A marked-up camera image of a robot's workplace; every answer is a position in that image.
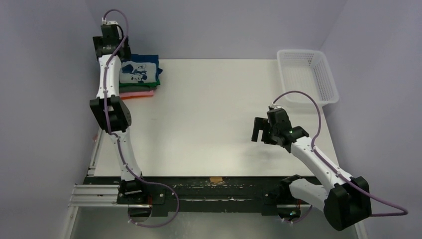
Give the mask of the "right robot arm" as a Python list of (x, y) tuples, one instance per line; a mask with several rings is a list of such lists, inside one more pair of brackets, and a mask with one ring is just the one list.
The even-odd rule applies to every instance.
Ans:
[(284, 148), (301, 161), (319, 184), (293, 175), (280, 182), (277, 197), (290, 203), (305, 201), (323, 212), (327, 222), (337, 231), (352, 226), (372, 215), (369, 184), (363, 177), (353, 177), (337, 167), (323, 153), (301, 126), (293, 127), (285, 109), (269, 108), (266, 118), (256, 117), (252, 142)]

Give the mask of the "blue t-shirt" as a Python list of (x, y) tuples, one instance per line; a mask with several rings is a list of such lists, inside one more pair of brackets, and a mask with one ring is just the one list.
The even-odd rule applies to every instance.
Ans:
[(159, 64), (159, 55), (132, 54), (130, 60), (122, 61), (119, 82), (156, 82), (163, 72)]

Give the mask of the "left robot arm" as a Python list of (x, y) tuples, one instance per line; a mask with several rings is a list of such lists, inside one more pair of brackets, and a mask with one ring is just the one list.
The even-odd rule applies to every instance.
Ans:
[(90, 100), (90, 109), (98, 125), (110, 137), (120, 167), (118, 204), (141, 204), (148, 199), (148, 190), (141, 181), (142, 171), (136, 162), (131, 139), (131, 113), (119, 94), (122, 61), (130, 58), (128, 39), (115, 21), (101, 25), (101, 36), (93, 37), (100, 65), (97, 95)]

